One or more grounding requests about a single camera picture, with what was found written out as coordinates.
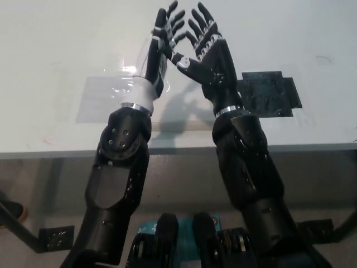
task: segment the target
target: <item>robotic hand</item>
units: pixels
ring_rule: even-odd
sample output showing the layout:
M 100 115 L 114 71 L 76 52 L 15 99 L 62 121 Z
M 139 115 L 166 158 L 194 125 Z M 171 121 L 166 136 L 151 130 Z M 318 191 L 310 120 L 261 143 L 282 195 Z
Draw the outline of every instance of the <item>robotic hand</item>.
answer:
M 118 265 L 131 215 L 140 204 L 149 162 L 153 101 L 160 97 L 166 72 L 164 45 L 174 47 L 185 37 L 174 37 L 185 12 L 173 19 L 160 9 L 149 40 L 138 59 L 133 86 L 121 108 L 109 116 L 85 191 L 86 212 L 72 250 L 61 268 L 91 268 L 98 263 Z
M 284 185 L 269 155 L 259 118 L 244 109 L 238 94 L 227 41 L 202 3 L 198 9 L 204 19 L 193 9 L 198 25 L 189 20 L 197 38 L 186 33 L 197 60 L 169 46 L 162 50 L 180 72 L 202 85 L 205 98 L 213 104 L 216 120 L 212 136 L 221 175 L 232 205 L 243 215 L 259 267 L 331 267 L 299 235 L 284 203 Z
M 166 47 L 164 53 L 180 72 L 202 84 L 203 94 L 212 102 L 217 116 L 227 107 L 242 108 L 242 100 L 237 92 L 237 75 L 227 41 L 202 3 L 198 4 L 198 9 L 204 19 L 195 9 L 192 10 L 192 15 L 199 26 L 189 19 L 189 26 L 196 37 L 186 32 L 195 49 L 197 61 L 173 51 L 171 47 Z
M 168 10 L 161 8 L 158 11 L 153 31 L 144 42 L 136 63 L 136 72 L 133 75 L 133 90 L 122 103 L 122 107 L 133 107 L 152 114 L 153 101 L 160 97 L 164 83 L 167 58 L 161 49 L 164 46 L 174 48 L 176 44 L 185 38 L 185 34 L 176 35 L 185 21 L 182 18 L 185 11 L 171 16 L 177 8 L 177 1 L 172 3 Z

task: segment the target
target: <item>metal ring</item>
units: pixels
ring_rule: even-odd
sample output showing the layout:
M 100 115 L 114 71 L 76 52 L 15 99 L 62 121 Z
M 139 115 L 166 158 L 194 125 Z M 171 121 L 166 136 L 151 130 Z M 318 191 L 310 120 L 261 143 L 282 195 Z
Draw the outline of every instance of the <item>metal ring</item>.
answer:
M 132 108 L 132 109 L 135 109 L 135 110 L 145 113 L 149 117 L 152 116 L 152 113 L 148 109 L 146 109 L 145 107 L 142 107 L 136 103 L 124 102 L 124 103 L 122 103 L 122 107 Z
M 216 115 L 215 115 L 215 117 L 217 118 L 217 117 L 219 117 L 219 116 L 221 116 L 222 114 L 224 114 L 224 113 L 228 113 L 228 112 L 231 112 L 231 111 L 234 111 L 234 110 L 238 110 L 238 109 L 241 109 L 241 107 L 240 106 L 228 106 L 228 107 L 225 107 L 225 108 L 223 108 L 222 110 L 220 110 Z

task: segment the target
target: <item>white wrist section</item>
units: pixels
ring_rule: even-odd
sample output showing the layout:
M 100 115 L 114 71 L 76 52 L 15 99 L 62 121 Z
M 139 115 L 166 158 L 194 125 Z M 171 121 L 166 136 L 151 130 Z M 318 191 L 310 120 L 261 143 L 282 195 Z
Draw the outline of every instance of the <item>white wrist section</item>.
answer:
M 157 99 L 157 94 L 153 84 L 145 78 L 134 76 L 133 86 L 131 87 L 130 92 L 126 93 L 122 103 L 137 104 L 152 114 L 154 111 L 153 102 L 155 99 Z

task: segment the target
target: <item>floor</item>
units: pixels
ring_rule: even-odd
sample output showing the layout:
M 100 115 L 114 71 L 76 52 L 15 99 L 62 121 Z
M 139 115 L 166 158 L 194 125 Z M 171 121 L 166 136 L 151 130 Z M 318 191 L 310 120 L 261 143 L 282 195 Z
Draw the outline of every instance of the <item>floor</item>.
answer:
M 286 202 L 295 221 L 331 218 L 341 224 L 357 207 L 357 159 L 353 152 L 280 153 L 273 159 L 286 186 Z M 91 158 L 0 161 L 0 198 L 28 206 L 24 222 L 39 228 L 75 226 L 85 203 L 83 192 Z M 243 226 L 232 209 L 214 155 L 152 156 L 142 202 L 132 217 L 123 264 L 137 228 L 162 212 L 178 217 L 209 211 L 220 215 L 223 228 Z M 316 247 L 335 268 L 357 267 L 357 233 L 339 244 Z M 0 231 L 0 267 L 59 267 L 67 252 L 35 254 L 7 230 Z

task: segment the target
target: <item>shoe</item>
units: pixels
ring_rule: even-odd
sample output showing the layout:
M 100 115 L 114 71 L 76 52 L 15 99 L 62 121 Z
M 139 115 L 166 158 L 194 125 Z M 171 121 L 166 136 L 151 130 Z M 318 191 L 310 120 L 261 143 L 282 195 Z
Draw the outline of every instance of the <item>shoe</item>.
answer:
M 27 208 L 20 203 L 12 201 L 0 201 L 1 204 L 15 217 L 19 222 L 23 222 L 27 217 Z M 0 222 L 0 229 L 5 226 Z

